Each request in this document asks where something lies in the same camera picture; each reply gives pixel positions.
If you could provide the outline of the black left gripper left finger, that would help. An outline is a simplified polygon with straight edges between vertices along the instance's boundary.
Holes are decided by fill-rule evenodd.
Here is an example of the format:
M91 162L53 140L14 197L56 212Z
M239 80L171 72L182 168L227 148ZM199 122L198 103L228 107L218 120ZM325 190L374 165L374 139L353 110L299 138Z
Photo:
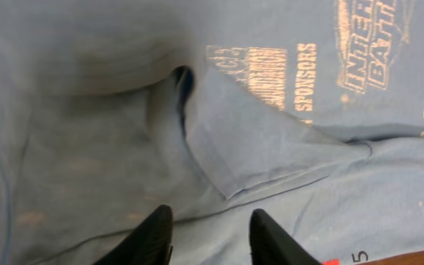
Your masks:
M172 255L172 231L172 209L160 205L94 265L168 265Z

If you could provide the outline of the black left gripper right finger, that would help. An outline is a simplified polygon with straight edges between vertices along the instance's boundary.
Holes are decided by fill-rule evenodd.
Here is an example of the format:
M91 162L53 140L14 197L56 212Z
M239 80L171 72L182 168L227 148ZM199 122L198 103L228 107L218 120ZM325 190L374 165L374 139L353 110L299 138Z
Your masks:
M263 209L252 212L249 241L252 265L321 265Z

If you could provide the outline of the light blue printed t-shirt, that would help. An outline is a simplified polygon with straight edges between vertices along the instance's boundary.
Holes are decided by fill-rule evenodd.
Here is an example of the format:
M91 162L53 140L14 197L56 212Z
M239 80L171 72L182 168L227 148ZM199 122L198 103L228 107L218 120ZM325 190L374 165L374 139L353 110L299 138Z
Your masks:
M93 264L159 205L173 264L424 250L424 1L0 0L0 264Z

